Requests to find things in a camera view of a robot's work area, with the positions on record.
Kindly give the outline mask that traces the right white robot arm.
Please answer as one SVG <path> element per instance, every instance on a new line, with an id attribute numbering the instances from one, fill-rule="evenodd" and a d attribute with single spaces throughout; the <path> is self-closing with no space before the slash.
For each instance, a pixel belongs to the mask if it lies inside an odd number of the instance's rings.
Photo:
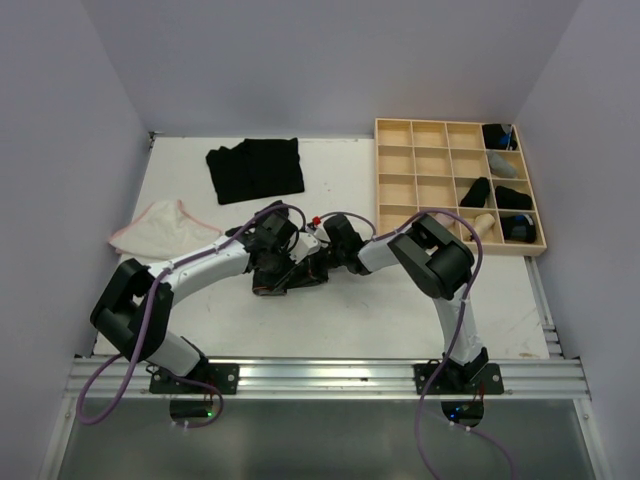
<path id="1" fill-rule="evenodd" d="M 399 265 L 434 302 L 445 351 L 435 370 L 425 375 L 424 387 L 464 393 L 476 386 L 489 358 L 471 306 L 470 288 L 481 265 L 471 250 L 428 214 L 369 241 L 362 239 L 344 213 L 329 216 L 323 228 L 331 268 L 344 266 L 353 274 L 369 275 Z"/>

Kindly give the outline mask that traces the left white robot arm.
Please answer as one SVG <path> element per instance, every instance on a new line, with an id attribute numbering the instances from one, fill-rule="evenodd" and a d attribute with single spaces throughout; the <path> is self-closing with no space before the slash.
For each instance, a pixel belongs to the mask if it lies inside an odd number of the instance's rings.
<path id="1" fill-rule="evenodd" d="M 116 268 L 90 322 L 130 363 L 154 364 L 171 372 L 185 392 L 197 392 L 208 379 L 205 356 L 169 331 L 173 307 L 216 282 L 256 270 L 270 256 L 290 264 L 298 239 L 296 225 L 274 210 L 194 253 L 152 264 L 128 259 Z"/>

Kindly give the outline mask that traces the black striped underwear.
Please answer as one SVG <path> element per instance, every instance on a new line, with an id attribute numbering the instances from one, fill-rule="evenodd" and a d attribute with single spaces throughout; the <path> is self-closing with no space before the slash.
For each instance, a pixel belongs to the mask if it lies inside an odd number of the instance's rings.
<path id="1" fill-rule="evenodd" d="M 253 273 L 252 292 L 256 296 L 284 296 L 291 289 L 313 287 L 328 281 L 328 270 L 321 270 L 312 256 L 305 258 L 282 277 Z"/>

